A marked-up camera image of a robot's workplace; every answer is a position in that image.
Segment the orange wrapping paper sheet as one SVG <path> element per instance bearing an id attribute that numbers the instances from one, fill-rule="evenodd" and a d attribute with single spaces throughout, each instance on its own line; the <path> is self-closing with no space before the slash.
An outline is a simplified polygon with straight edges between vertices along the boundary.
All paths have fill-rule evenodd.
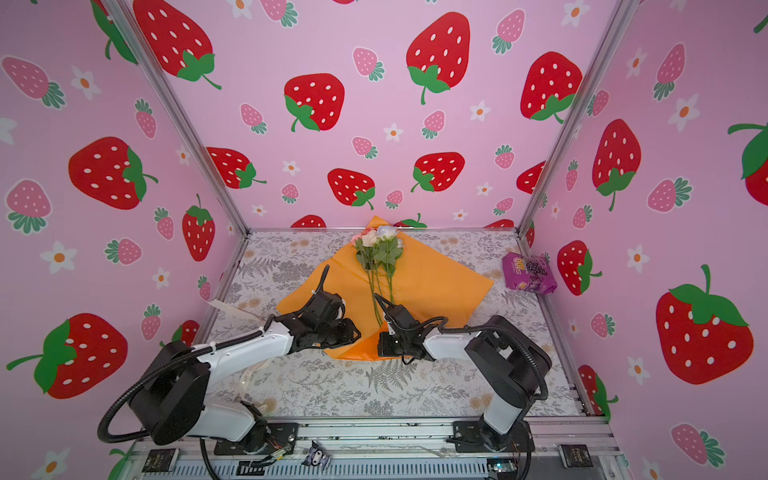
<path id="1" fill-rule="evenodd" d="M 329 260 L 319 265 L 309 279 L 284 298 L 277 311 L 287 314 L 299 310 L 312 295 L 326 266 L 329 273 L 324 289 L 346 302 L 345 316 L 361 332 L 352 345 L 328 349 L 333 359 L 379 361 L 379 334 L 388 330 L 382 309 L 374 304 L 373 294 L 393 297 L 418 321 L 444 316 L 448 326 L 465 326 L 476 308 L 493 286 L 493 281 L 450 259 L 416 239 L 400 233 L 404 254 L 395 264 L 393 281 L 378 274 L 378 281 L 369 282 L 368 274 L 357 259 L 357 249 L 349 242 Z"/>

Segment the pale pink fake rose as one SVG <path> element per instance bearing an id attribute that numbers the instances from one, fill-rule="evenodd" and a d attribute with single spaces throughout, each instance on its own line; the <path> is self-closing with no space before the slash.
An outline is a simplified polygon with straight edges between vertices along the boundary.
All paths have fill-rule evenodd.
<path id="1" fill-rule="evenodd" d="M 377 230 L 368 228 L 352 239 L 352 245 L 356 249 L 356 258 L 366 274 L 372 298 L 374 316 L 379 327 L 384 324 L 381 307 L 376 299 L 378 293 L 378 264 L 374 259 L 376 245 L 379 242 Z"/>

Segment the white blue fake rose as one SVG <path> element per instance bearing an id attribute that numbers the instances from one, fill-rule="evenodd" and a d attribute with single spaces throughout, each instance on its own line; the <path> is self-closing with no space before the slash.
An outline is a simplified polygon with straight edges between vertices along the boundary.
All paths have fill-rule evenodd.
<path id="1" fill-rule="evenodd" d="M 404 252 L 403 240 L 398 237 L 398 230 L 391 225 L 382 225 L 377 229 L 381 243 L 383 270 L 389 290 L 389 301 L 395 303 L 393 279 L 396 271 L 396 263 Z"/>

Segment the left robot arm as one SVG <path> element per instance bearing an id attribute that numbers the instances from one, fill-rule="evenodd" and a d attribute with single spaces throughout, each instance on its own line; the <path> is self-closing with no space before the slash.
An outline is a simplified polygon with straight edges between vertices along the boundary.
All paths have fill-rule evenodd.
<path id="1" fill-rule="evenodd" d="M 250 333 L 193 347 L 182 341 L 164 346 L 108 408 L 97 437 L 107 444 L 149 437 L 158 446 L 184 437 L 212 438 L 256 453 L 270 441 L 268 422 L 248 402 L 209 400 L 211 388 L 261 362 L 352 345 L 361 336 L 342 297 L 319 284 L 299 310 L 271 315 Z"/>

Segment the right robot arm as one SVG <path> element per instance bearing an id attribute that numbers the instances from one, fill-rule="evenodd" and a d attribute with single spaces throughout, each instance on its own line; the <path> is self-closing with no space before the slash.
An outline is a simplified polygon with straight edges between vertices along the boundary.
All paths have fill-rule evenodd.
<path id="1" fill-rule="evenodd" d="M 531 453 L 534 441 L 526 415 L 549 396 L 545 376 L 549 355 L 500 315 L 478 326 L 449 328 L 448 319 L 418 322 L 403 305 L 376 294 L 388 331 L 379 336 L 378 355 L 415 361 L 465 360 L 474 364 L 493 390 L 477 420 L 456 421 L 447 442 L 459 453 Z"/>

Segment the clear ribbon strip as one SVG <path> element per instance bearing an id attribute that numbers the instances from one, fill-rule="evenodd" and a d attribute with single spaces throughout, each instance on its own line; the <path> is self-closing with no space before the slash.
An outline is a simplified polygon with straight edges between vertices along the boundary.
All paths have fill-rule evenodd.
<path id="1" fill-rule="evenodd" d="M 214 309 L 223 312 L 225 316 L 232 317 L 236 320 L 245 321 L 250 327 L 262 329 L 265 325 L 265 321 L 258 316 L 241 310 L 233 305 L 224 303 L 221 300 L 211 300 L 208 304 Z M 248 390 L 254 383 L 254 376 L 256 373 L 264 367 L 265 364 L 269 364 L 270 360 L 261 361 L 250 365 L 248 368 L 241 372 L 240 379 L 235 390 L 235 400 L 245 401 L 248 396 Z"/>

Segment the purple snack bag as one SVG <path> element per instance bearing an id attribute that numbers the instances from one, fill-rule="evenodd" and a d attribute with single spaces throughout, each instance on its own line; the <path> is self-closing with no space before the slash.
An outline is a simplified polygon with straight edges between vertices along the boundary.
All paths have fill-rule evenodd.
<path id="1" fill-rule="evenodd" d="M 554 274 L 544 257 L 510 252 L 502 259 L 502 271 L 510 290 L 545 295 L 557 289 Z"/>

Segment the small black box right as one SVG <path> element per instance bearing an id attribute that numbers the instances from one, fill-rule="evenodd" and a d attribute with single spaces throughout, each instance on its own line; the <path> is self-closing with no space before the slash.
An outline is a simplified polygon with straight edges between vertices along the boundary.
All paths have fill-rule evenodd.
<path id="1" fill-rule="evenodd" d="M 558 446 L 558 450 L 566 469 L 592 468 L 594 466 L 587 445 L 561 444 Z"/>

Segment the small black box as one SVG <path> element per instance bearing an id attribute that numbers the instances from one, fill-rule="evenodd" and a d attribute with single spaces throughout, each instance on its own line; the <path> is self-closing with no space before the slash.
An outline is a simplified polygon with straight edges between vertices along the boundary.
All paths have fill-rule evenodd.
<path id="1" fill-rule="evenodd" d="M 592 468 L 594 466 L 587 445 L 561 444 L 558 446 L 558 450 L 566 469 Z"/>
<path id="2" fill-rule="evenodd" d="M 141 472 L 150 474 L 174 471 L 180 450 L 177 448 L 152 449 L 144 461 Z"/>

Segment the small black box left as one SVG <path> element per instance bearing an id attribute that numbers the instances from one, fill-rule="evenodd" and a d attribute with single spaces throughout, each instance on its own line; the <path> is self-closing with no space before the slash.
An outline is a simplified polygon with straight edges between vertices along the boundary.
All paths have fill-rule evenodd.
<path id="1" fill-rule="evenodd" d="M 141 472 L 150 474 L 174 471 L 180 450 L 177 448 L 152 449 L 144 461 Z"/>

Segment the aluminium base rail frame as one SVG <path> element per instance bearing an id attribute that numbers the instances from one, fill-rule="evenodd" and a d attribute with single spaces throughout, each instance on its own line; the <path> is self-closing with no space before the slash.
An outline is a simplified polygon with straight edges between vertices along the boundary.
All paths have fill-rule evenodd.
<path id="1" fill-rule="evenodd" d="M 217 440 L 185 438 L 166 447 L 149 440 L 129 450 L 119 479 L 631 479 L 607 422 L 593 417 L 531 417 L 532 453 L 459 453 L 446 439 L 472 418 L 276 418 L 299 424 L 292 454 L 216 456 Z M 311 442 L 331 455 L 325 469 L 302 465 Z M 566 469 L 561 444 L 588 446 L 594 466 Z M 177 448 L 171 473 L 142 473 L 152 449 Z"/>

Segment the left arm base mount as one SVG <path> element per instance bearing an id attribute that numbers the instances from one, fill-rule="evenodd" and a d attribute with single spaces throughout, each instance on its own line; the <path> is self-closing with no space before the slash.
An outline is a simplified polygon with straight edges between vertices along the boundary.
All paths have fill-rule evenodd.
<path id="1" fill-rule="evenodd" d="M 255 425 L 238 442 L 218 440 L 214 447 L 216 456 L 263 455 L 277 458 L 293 453 L 298 437 L 298 423 L 268 422 L 253 404 L 240 404 L 254 417 Z"/>

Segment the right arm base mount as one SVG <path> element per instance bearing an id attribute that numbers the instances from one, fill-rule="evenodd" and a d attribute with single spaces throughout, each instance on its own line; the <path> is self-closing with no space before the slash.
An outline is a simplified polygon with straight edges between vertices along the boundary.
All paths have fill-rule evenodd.
<path id="1" fill-rule="evenodd" d="M 459 453 L 532 453 L 535 443 L 526 421 L 516 422 L 507 433 L 499 433 L 483 419 L 455 421 L 446 439 Z"/>

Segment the aluminium corner post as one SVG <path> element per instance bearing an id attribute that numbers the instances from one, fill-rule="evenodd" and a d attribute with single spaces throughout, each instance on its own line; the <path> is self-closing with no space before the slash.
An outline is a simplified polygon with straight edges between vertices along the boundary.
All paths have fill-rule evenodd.
<path id="1" fill-rule="evenodd" d="M 132 12 L 132 2 L 106 0 L 104 4 L 113 16 L 116 27 L 127 45 L 136 56 L 139 66 L 159 97 L 174 128 L 194 157 L 198 169 L 205 177 L 209 188 L 227 214 L 235 230 L 241 237 L 246 238 L 250 233 L 250 228 L 220 178 L 213 160 L 185 112 L 183 104 L 169 84 L 166 72 L 161 68 L 152 53 L 149 43 L 140 32 L 139 25 Z"/>
<path id="2" fill-rule="evenodd" d="M 557 173 L 570 144 L 575 138 L 576 129 L 581 125 L 588 102 L 599 87 L 618 47 L 621 45 L 626 31 L 631 25 L 639 5 L 640 1 L 638 0 L 622 0 L 617 2 L 606 32 L 598 43 L 591 63 L 584 74 L 581 87 L 568 109 L 568 115 L 556 137 L 549 158 L 545 162 L 542 174 L 525 210 L 521 224 L 517 227 L 517 236 L 520 239 L 524 240 L 530 224 L 534 221 L 544 195 L 547 193 L 553 177 Z"/>

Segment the aluminium corner post right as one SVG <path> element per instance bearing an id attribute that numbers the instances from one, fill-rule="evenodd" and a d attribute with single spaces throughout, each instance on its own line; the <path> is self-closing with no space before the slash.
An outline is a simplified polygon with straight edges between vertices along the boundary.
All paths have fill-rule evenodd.
<path id="1" fill-rule="evenodd" d="M 557 173 L 570 144 L 575 138 L 576 129 L 581 125 L 588 102 L 599 87 L 618 47 L 621 45 L 626 31 L 631 25 L 639 5 L 640 1 L 638 0 L 622 0 L 617 2 L 606 32 L 598 43 L 591 63 L 584 74 L 581 87 L 568 109 L 568 115 L 556 137 L 549 158 L 545 162 L 542 174 L 525 210 L 521 224 L 517 227 L 517 236 L 520 239 L 524 240 L 530 224 L 534 221 L 544 195 L 547 193 L 553 177 Z"/>

